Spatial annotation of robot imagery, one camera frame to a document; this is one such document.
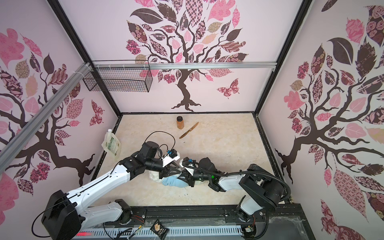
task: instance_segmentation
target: wooden knife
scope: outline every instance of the wooden knife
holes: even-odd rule
[[[199,122],[197,122],[195,125],[193,125],[193,127],[191,127],[188,131],[186,131],[183,135],[181,135],[181,137],[179,137],[179,139],[182,139],[183,137],[185,137],[190,131],[192,131],[197,125],[199,124]]]

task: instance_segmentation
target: blue glove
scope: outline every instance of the blue glove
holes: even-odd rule
[[[176,178],[175,175],[163,178],[162,183],[164,186],[188,187],[188,183],[184,182],[183,180]]]

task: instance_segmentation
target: pink wall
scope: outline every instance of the pink wall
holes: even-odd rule
[[[149,58],[155,64],[207,62],[210,58],[212,62],[276,61],[301,0],[113,0],[108,4],[86,0],[61,4],[93,60]],[[190,30],[177,28],[180,23],[190,23]],[[181,72],[177,78],[176,70],[161,71],[165,78],[170,74],[164,81],[153,71],[149,93],[111,94],[122,112],[254,111],[270,69],[231,69],[223,74],[200,69],[193,72],[198,80]],[[238,92],[230,88],[236,79]],[[219,88],[231,96],[227,98]]]
[[[3,148],[83,61],[44,0],[4,2],[0,22]],[[32,221],[50,195],[90,180],[116,119],[104,96],[82,81],[71,91],[0,177],[3,238],[34,239]],[[35,231],[46,235],[40,221]]]
[[[315,1],[260,118],[316,239],[382,239],[384,6]]]

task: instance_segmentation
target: black snack packet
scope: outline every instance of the black snack packet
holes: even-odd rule
[[[161,225],[161,223],[157,219],[155,224],[152,225],[151,231],[156,233],[156,235],[159,236],[159,238],[161,240],[164,240],[164,238],[166,237],[167,233],[169,232],[169,229],[167,229],[163,225]]]

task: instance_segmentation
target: beige table surface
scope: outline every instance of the beige table surface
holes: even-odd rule
[[[176,117],[182,116],[185,127],[176,126]],[[184,138],[179,137],[196,122],[198,126]],[[216,168],[223,172],[235,172],[254,163],[273,174],[265,148],[251,113],[220,114],[137,114],[124,115],[116,136],[122,144],[120,158],[113,160],[107,154],[98,176],[111,170],[117,161],[140,150],[145,138],[154,131],[165,131],[176,139],[174,149],[181,158],[189,157],[199,161],[209,157]],[[148,141],[161,145],[173,145],[171,136],[154,133]],[[148,171],[132,181],[118,186],[102,196],[94,206],[124,199],[130,206],[164,205],[223,205],[238,204],[247,195],[244,190],[215,192],[208,182],[195,187],[169,187],[149,178]]]

